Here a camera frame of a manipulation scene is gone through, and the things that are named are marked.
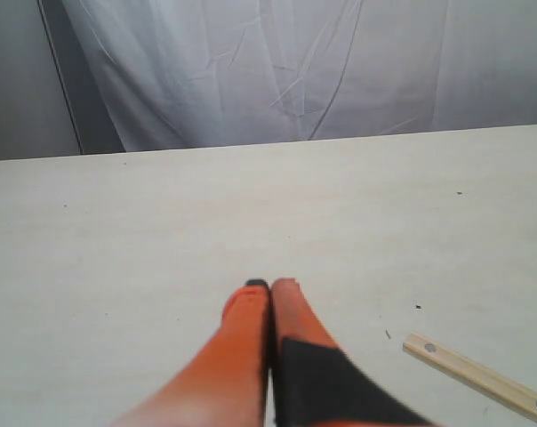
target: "wooden stick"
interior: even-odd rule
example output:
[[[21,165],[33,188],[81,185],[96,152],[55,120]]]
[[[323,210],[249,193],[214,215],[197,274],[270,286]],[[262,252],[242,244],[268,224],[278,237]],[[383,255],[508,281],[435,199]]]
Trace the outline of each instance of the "wooden stick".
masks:
[[[524,385],[417,334],[403,350],[537,423],[537,393]]]

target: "black tip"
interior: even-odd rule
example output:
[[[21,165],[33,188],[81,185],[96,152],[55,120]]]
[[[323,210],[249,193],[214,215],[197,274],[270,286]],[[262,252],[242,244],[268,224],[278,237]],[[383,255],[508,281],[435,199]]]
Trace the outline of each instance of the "black tip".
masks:
[[[250,278],[246,281],[244,284],[245,286],[265,286],[266,288],[269,288],[269,284],[266,280],[262,278]]]

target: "white tabletop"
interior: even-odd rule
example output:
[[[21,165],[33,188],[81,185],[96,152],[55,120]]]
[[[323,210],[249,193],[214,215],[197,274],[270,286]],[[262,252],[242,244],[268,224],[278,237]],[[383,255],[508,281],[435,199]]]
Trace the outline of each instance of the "white tabletop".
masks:
[[[401,345],[537,390],[537,126],[0,162],[0,425],[111,422],[280,276],[421,414],[533,425]]]

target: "gray wall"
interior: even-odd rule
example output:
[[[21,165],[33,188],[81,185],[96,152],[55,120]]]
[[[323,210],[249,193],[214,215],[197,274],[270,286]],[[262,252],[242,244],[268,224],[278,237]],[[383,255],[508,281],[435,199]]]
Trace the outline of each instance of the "gray wall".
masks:
[[[37,4],[0,0],[0,159],[76,154]]]

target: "white curtain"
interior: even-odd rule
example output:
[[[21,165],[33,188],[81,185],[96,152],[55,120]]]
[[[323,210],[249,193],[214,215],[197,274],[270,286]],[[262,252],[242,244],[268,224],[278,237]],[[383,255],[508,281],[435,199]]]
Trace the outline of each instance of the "white curtain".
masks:
[[[66,0],[128,150],[537,123],[537,0]]]

